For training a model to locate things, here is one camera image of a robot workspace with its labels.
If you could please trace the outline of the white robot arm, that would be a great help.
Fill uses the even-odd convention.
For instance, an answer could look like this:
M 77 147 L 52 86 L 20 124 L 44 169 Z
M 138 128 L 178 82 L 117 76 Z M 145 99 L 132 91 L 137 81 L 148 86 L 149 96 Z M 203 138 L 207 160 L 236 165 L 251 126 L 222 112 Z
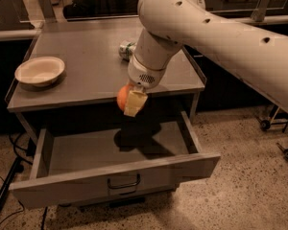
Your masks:
M 143 108 L 146 91 L 159 84 L 183 45 L 288 113 L 288 36 L 214 15 L 204 0 L 139 0 L 137 13 L 143 30 L 128 66 L 131 86 L 117 98 L 125 115 Z

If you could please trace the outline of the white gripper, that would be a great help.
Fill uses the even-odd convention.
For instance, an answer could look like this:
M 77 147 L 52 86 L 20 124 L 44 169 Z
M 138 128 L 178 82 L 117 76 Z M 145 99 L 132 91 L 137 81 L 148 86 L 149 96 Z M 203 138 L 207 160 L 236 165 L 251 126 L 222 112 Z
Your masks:
M 132 56 L 128 65 L 128 75 L 130 82 L 134 85 L 142 86 L 146 89 L 155 88 L 160 83 L 165 73 L 164 69 L 151 70 L 140 63 L 135 56 Z M 135 117 L 144 107 L 148 95 L 141 91 L 131 90 L 128 94 L 124 114 Z

